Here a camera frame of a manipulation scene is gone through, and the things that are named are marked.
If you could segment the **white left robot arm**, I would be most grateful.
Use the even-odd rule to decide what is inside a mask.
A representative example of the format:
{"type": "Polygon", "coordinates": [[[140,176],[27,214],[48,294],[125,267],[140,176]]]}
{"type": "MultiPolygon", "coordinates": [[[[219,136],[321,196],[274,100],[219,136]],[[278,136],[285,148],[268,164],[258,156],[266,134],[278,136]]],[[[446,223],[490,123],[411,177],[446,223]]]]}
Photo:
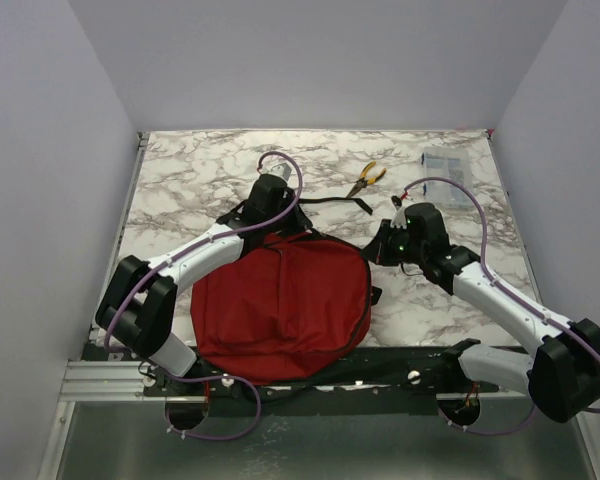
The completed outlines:
{"type": "Polygon", "coordinates": [[[264,244],[267,235],[297,219],[298,197],[287,182],[262,174],[248,198],[201,236],[150,260],[133,255],[117,265],[95,314],[105,344],[116,339],[126,349],[166,370],[181,395],[194,393],[202,372],[197,356],[172,332],[178,297],[216,269],[264,244]]]}

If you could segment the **red student backpack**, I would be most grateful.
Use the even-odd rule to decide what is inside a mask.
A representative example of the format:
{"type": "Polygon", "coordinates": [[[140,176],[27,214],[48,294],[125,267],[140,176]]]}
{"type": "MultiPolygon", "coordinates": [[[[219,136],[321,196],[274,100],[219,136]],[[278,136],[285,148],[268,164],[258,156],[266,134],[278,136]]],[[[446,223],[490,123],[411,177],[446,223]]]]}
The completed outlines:
{"type": "Polygon", "coordinates": [[[193,285],[197,350],[254,384],[308,378],[360,344],[381,294],[355,245],[276,231],[193,285]]]}

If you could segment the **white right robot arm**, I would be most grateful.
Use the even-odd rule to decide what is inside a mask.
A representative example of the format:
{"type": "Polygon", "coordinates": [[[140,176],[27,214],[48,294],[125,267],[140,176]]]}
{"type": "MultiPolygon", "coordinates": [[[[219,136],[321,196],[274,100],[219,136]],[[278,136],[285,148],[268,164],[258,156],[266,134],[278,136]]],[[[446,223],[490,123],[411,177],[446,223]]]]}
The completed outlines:
{"type": "Polygon", "coordinates": [[[362,255],[380,266],[417,266],[429,282],[480,310],[521,345],[516,353],[475,340],[460,343],[439,370],[447,389],[491,383],[527,395],[559,423],[600,400],[600,328],[589,319],[571,321],[499,280],[477,253],[451,244],[434,205],[401,207],[382,220],[362,255]]]}

